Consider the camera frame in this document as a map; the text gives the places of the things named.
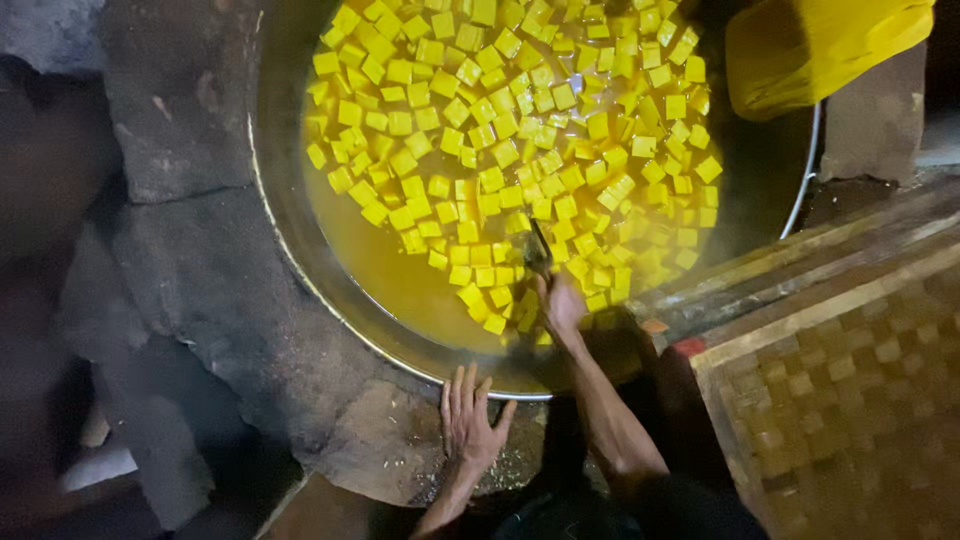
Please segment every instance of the yellow cloth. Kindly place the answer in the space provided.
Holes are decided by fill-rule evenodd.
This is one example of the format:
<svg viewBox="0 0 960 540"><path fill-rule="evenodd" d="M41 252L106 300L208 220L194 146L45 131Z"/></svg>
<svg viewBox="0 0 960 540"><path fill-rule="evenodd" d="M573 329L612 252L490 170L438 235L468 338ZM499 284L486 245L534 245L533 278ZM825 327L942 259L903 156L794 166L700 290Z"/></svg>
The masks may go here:
<svg viewBox="0 0 960 540"><path fill-rule="evenodd" d="M930 34L935 0L766 0L727 27L733 109L769 120L829 96Z"/></svg>

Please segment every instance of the person's left hand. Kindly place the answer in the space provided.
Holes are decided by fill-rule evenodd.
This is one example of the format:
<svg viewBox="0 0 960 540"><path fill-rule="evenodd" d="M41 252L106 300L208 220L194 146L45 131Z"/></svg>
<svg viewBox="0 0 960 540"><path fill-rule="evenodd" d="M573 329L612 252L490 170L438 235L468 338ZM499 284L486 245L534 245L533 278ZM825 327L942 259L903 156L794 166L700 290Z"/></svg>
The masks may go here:
<svg viewBox="0 0 960 540"><path fill-rule="evenodd" d="M457 368L453 383L444 384L440 414L447 457L458 466L483 473L493 465L507 442L516 401L509 401L504 406L500 421L492 428L487 417L487 394L493 379L487 377L474 391L476 375L476 364L470 364L466 380L463 366Z"/></svg>

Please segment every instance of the human arm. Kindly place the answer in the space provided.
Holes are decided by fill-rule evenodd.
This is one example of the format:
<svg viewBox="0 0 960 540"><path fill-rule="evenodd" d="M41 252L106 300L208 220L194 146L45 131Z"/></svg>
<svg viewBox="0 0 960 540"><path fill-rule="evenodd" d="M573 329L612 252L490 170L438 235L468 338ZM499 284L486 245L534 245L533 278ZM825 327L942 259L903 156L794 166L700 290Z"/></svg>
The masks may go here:
<svg viewBox="0 0 960 540"><path fill-rule="evenodd" d="M549 290L540 278L539 287L547 324L567 352L587 442L614 495L630 499L644 480L669 474L666 463L647 430L587 350L577 328L587 307L569 277L555 276Z"/></svg>
<svg viewBox="0 0 960 540"><path fill-rule="evenodd" d="M493 465L507 442L516 402L508 402L500 421L491 427L487 416L487 394L493 380L487 377L474 391L476 373L476 364L470 364L465 380L463 366L458 367L453 383L444 384L440 412L448 458L447 474L440 495L417 523L411 536L414 540L437 538L449 531L467 508L480 477Z"/></svg>

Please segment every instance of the large metal wok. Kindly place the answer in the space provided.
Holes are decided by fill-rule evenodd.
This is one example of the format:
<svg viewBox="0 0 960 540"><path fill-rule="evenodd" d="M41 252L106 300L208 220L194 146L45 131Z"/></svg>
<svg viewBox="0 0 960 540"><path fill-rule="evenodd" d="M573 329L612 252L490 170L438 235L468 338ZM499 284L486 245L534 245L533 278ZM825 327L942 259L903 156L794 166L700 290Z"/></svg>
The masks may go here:
<svg viewBox="0 0 960 540"><path fill-rule="evenodd" d="M817 142L819 110L800 110L766 124L730 111L723 84L723 28L733 2L709 3L692 14L705 27L703 55L711 68L711 131L725 156L719 223L701 264L742 255L789 232L804 196ZM338 2L275 0L265 13L258 53L259 84L252 117L257 183L291 267L364 343L398 367L439 381L476 360L494 378L494 395L543 400L567 387L556 358L491 356L452 349L399 324L350 278L330 249L305 196L300 118L304 86L319 33ZM628 332L606 334L596 355L613 380L639 369Z"/></svg>

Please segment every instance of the hand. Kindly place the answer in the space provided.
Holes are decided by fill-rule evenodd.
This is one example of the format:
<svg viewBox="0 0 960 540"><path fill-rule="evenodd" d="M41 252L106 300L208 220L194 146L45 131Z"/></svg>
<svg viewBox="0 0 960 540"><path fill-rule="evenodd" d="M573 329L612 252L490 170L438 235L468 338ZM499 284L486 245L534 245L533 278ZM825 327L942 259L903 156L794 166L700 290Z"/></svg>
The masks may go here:
<svg viewBox="0 0 960 540"><path fill-rule="evenodd" d="M553 286L547 291L546 281L537 276L537 291L540 303L546 315L547 324L557 338L566 342L580 335L577 325L587 314L587 304L567 274L556 274Z"/></svg>
<svg viewBox="0 0 960 540"><path fill-rule="evenodd" d="M495 428L487 417L487 393L493 379L487 377L474 392L477 365L470 364L467 379L464 367L457 368L453 383L444 384L440 415L444 423L446 455L457 467L466 467L479 478L507 442L510 422L514 418L516 402L510 401Z"/></svg>

